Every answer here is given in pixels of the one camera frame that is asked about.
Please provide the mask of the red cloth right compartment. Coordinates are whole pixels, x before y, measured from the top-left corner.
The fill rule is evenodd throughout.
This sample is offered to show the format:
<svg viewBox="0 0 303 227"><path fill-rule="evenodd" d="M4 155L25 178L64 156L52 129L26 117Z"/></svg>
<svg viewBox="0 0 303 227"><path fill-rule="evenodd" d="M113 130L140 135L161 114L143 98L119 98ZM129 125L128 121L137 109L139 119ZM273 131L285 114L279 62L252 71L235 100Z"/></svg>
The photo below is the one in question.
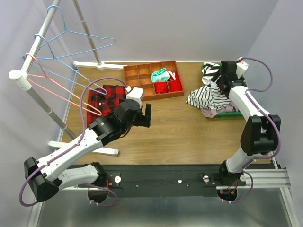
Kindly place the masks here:
<svg viewBox="0 0 303 227"><path fill-rule="evenodd" d="M179 92L183 90L182 83L180 80L174 80L169 83L170 92Z"/></svg>

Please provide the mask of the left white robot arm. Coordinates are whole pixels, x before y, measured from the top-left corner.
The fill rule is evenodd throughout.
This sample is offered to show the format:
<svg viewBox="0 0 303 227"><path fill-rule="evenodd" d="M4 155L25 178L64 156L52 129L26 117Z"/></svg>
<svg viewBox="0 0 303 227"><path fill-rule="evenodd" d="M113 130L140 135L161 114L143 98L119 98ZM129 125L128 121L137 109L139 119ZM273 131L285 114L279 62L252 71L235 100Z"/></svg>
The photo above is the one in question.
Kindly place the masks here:
<svg viewBox="0 0 303 227"><path fill-rule="evenodd" d="M122 138L133 126L149 128L151 111L151 104L146 104L143 112L138 102L126 99L114 112L97 118L67 145L43 158L28 158L24 162L25 185L30 186L37 202L44 202L67 187L105 185L107 173L99 162L78 168L70 168L71 165L86 154Z"/></svg>

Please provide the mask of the white metal clothes rack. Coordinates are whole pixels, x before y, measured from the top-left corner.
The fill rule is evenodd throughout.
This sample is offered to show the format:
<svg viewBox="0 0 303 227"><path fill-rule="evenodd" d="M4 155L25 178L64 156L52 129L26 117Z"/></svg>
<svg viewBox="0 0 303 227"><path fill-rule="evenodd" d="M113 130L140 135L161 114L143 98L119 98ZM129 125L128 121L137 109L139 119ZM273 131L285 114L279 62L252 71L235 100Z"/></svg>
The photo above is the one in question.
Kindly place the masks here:
<svg viewBox="0 0 303 227"><path fill-rule="evenodd" d="M34 57L37 55L38 51L40 50L42 45L42 41L45 39L44 36L48 31L48 28L53 20L53 17L55 16L55 13L57 9L59 9L59 0L55 0L51 6L47 8L47 15L45 17L45 20L42 24L42 27L40 28L40 31L38 34L35 34L35 40L34 43L29 51L29 54L26 55L24 64L20 70L11 70L9 72L9 78L16 82L16 84L25 92L27 92L39 106L49 115L49 117L61 128L63 132L65 132L71 139L75 138L74 133L67 127L67 125L59 118L59 116L53 111L53 109L41 98L41 96L32 88L32 85L29 82L28 72L30 71L33 62ZM84 19L83 13L80 9L80 5L77 0L73 1L73 4L76 8L77 14L79 16L79 19L81 21L81 24L84 29L84 33L71 31L66 27L66 24L63 24L64 32L57 35L55 38L58 38L62 36L65 32L71 32L78 35L84 35L87 37L88 42L90 44L91 49L89 51L92 51L95 55L95 62L81 62L81 61L74 61L73 65L75 67L83 67L83 68L94 68L98 70L122 70L124 68L123 65L119 64L108 64L101 61L99 54L97 52L98 48L95 46L93 38L97 38L99 40L103 40L103 38L100 38L98 36L92 35L89 31L89 28L87 26L87 23Z"/></svg>

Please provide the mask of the red white striped sock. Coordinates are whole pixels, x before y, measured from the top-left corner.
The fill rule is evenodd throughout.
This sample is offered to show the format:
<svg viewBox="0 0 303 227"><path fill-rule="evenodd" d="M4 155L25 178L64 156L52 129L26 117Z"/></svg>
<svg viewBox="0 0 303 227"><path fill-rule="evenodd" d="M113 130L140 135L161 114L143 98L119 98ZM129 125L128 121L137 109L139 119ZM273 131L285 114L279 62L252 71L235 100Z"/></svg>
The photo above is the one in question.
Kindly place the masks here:
<svg viewBox="0 0 303 227"><path fill-rule="evenodd" d="M169 75L168 81L179 80L179 74L177 72L167 71L167 73Z"/></svg>

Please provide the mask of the mauve garment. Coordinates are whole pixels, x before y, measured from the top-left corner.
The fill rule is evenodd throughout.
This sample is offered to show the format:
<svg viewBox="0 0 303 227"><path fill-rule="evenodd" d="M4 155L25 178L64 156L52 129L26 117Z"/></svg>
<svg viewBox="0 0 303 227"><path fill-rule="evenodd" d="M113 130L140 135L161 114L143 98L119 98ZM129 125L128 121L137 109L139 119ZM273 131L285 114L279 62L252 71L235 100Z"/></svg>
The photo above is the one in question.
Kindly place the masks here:
<svg viewBox="0 0 303 227"><path fill-rule="evenodd" d="M238 110L239 110L238 107L232 103L229 103L226 107L224 107L220 110L201 108L201 111L202 111L204 117L207 117L207 118L214 118L219 113L220 114L221 113L232 113L232 112L237 112Z"/></svg>

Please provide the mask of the aluminium frame rail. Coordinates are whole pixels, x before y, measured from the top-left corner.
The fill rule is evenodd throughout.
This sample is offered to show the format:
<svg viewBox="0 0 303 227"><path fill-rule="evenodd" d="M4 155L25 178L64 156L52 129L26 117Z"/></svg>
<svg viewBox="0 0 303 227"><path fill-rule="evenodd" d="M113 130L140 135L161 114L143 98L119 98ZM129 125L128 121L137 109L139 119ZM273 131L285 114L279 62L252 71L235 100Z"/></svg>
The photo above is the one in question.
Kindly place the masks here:
<svg viewBox="0 0 303 227"><path fill-rule="evenodd" d="M99 190L74 186L32 209L30 227L298 227L286 169L276 161L251 165L245 186L219 188L217 196L122 197L109 207L91 204Z"/></svg>

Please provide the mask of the red cloth compartment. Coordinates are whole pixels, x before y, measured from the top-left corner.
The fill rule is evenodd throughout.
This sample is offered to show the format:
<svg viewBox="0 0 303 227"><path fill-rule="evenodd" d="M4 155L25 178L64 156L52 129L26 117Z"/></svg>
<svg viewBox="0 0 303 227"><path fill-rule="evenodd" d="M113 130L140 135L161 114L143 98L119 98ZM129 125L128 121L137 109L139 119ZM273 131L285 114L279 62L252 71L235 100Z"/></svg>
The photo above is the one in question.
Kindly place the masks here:
<svg viewBox="0 0 303 227"><path fill-rule="evenodd" d="M154 83L154 87L156 94L164 94L169 91L167 82L156 82Z"/></svg>
<svg viewBox="0 0 303 227"><path fill-rule="evenodd" d="M179 92L183 90L182 83L180 80L174 80L169 83L170 92Z"/></svg>

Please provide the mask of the brown compartment tray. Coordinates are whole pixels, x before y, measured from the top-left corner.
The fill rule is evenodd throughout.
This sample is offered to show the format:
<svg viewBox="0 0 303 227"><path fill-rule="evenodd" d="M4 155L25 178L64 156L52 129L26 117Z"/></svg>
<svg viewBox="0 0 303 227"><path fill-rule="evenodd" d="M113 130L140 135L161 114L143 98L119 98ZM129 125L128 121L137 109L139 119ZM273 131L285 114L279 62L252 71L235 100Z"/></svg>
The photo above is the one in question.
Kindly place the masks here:
<svg viewBox="0 0 303 227"><path fill-rule="evenodd" d="M185 91L184 88L179 92L170 92L164 94L156 94L154 83L152 83L151 76L152 73L158 71L162 68L166 68L168 71L177 72L179 74L179 80L181 81L181 76L177 68L177 63L175 61L160 61L153 63L144 63L137 65L124 66L124 76L126 84L134 87L140 87L144 90L145 95L144 101L159 100L165 98L173 98L183 96Z"/></svg>

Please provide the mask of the red cloth left compartment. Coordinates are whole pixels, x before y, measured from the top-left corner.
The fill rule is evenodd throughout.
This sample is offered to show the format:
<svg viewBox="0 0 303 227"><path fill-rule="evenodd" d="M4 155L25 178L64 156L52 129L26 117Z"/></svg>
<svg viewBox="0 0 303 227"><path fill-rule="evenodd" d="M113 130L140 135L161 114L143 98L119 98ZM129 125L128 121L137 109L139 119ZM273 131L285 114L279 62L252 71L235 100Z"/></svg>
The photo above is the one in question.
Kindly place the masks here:
<svg viewBox="0 0 303 227"><path fill-rule="evenodd" d="M167 82L156 82L154 83L154 87L156 94L164 94L169 91Z"/></svg>

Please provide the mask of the green plastic bin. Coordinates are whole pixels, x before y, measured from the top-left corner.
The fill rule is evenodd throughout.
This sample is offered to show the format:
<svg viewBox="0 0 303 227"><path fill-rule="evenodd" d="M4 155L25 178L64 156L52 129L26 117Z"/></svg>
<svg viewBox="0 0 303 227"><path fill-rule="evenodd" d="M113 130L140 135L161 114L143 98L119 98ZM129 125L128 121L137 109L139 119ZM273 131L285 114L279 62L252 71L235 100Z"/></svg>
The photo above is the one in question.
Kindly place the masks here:
<svg viewBox="0 0 303 227"><path fill-rule="evenodd" d="M232 113L220 113L220 114L217 114L215 117L236 117L236 116L242 116L241 112L237 111L237 112L232 112Z"/></svg>

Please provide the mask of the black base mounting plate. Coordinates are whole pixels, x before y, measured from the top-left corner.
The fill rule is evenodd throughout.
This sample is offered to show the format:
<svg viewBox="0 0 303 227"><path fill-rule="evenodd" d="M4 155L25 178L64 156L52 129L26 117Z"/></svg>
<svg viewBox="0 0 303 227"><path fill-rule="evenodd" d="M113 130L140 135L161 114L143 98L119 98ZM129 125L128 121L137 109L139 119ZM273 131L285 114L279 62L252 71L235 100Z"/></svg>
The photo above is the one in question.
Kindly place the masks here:
<svg viewBox="0 0 303 227"><path fill-rule="evenodd" d="M245 186L243 173L221 165L104 165L109 188L119 197L215 197L220 187Z"/></svg>

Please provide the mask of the mint white sock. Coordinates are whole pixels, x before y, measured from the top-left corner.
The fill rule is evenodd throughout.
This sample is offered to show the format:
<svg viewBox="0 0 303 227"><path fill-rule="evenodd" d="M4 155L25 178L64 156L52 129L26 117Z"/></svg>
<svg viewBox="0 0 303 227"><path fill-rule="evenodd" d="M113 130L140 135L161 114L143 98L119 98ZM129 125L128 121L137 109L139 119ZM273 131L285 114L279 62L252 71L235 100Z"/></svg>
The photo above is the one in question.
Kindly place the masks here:
<svg viewBox="0 0 303 227"><path fill-rule="evenodd" d="M167 82L169 80L169 78L170 78L170 73L168 71L166 71L166 68L162 68L151 74L152 83Z"/></svg>

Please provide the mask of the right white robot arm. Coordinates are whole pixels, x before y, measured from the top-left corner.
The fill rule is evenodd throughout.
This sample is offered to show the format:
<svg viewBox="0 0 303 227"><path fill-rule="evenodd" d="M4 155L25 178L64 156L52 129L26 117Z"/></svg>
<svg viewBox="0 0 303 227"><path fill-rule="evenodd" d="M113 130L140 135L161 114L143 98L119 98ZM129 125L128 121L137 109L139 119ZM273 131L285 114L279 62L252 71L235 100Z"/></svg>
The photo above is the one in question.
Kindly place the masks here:
<svg viewBox="0 0 303 227"><path fill-rule="evenodd" d="M218 173L218 181L229 185L241 178L244 169L257 159L271 159L281 149L281 118L266 111L252 96L243 73L247 70L246 58L236 61L221 61L216 83L241 112L246 124L240 139L240 148L224 161Z"/></svg>

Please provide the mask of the bold striped garment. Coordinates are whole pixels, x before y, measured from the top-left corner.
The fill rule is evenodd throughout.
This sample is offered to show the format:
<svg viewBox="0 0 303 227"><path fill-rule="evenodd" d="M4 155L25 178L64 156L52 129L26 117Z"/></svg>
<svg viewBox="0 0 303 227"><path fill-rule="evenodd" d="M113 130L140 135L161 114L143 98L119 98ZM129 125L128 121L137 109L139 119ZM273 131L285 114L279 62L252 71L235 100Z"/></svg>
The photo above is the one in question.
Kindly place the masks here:
<svg viewBox="0 0 303 227"><path fill-rule="evenodd" d="M216 83L220 77L221 64L205 62L201 67L202 82L204 85Z"/></svg>

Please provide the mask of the thin striped tank top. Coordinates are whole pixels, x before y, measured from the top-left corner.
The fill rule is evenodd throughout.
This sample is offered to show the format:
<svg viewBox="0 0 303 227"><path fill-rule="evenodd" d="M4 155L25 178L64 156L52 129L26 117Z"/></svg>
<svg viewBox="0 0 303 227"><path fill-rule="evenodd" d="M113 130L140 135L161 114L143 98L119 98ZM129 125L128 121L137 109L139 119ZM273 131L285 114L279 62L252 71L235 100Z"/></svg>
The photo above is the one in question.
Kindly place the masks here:
<svg viewBox="0 0 303 227"><path fill-rule="evenodd" d="M191 91L186 101L187 104L199 109L217 111L226 108L230 102L215 84L204 85Z"/></svg>

